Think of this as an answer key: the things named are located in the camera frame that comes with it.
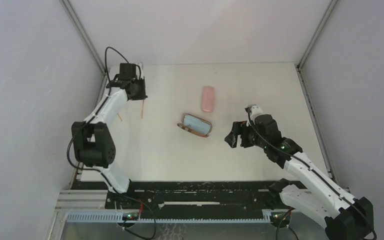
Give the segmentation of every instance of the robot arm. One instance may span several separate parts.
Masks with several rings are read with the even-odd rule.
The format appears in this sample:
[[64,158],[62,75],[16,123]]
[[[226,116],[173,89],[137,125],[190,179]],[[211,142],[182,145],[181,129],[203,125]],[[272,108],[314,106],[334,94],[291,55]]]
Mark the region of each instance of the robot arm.
[[141,73],[141,66],[121,63],[119,73],[108,81],[104,96],[97,107],[84,121],[74,122],[71,126],[76,160],[86,167],[98,170],[108,190],[114,193],[126,192],[130,180],[117,164],[112,164],[116,156],[116,146],[108,126],[127,101],[144,100],[148,97],[145,78]]
[[296,177],[310,191],[286,179],[270,187],[275,201],[282,201],[313,219],[330,240],[362,240],[373,231],[373,205],[338,186],[318,169],[292,139],[282,137],[276,121],[257,105],[245,109],[248,121],[236,121],[224,139],[232,148],[241,135],[241,147],[258,146],[268,159]]

